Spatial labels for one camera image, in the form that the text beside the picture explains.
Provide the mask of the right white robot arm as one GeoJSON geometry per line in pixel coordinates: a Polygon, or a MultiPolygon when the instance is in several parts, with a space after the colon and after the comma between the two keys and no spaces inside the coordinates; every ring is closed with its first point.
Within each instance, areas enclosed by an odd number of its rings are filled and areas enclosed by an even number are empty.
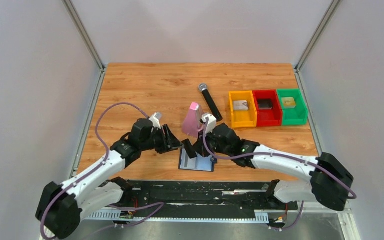
{"type": "Polygon", "coordinates": [[[224,123],[213,128],[204,126],[192,147],[204,157],[230,160],[242,168],[271,170],[299,179],[297,184],[279,181],[265,195],[266,204],[272,209],[294,201],[317,201],[341,212],[347,201],[357,199],[351,189],[354,176],[327,152],[304,156],[279,151],[240,138],[224,123]]]}

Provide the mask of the blue leather card holder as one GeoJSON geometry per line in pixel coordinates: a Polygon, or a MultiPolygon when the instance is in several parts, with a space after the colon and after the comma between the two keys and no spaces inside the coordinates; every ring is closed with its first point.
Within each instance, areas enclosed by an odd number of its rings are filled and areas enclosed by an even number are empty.
{"type": "Polygon", "coordinates": [[[189,158],[184,148],[180,149],[179,154],[179,170],[199,171],[199,172],[214,172],[215,164],[218,160],[212,156],[203,157],[197,154],[195,158],[189,158]]]}

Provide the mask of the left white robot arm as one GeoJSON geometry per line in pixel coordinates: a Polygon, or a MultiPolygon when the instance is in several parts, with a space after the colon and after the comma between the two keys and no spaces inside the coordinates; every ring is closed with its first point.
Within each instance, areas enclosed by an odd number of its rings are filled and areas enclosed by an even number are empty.
{"type": "Polygon", "coordinates": [[[43,188],[35,213],[41,236],[50,239],[45,233],[48,229],[53,239],[63,240],[90,214],[116,203],[129,206],[133,193],[124,185],[125,180],[108,178],[125,170],[144,151],[165,154],[182,146],[168,125],[160,125],[153,117],[138,119],[131,131],[106,147],[103,157],[93,165],[62,183],[52,181],[43,188]]]}

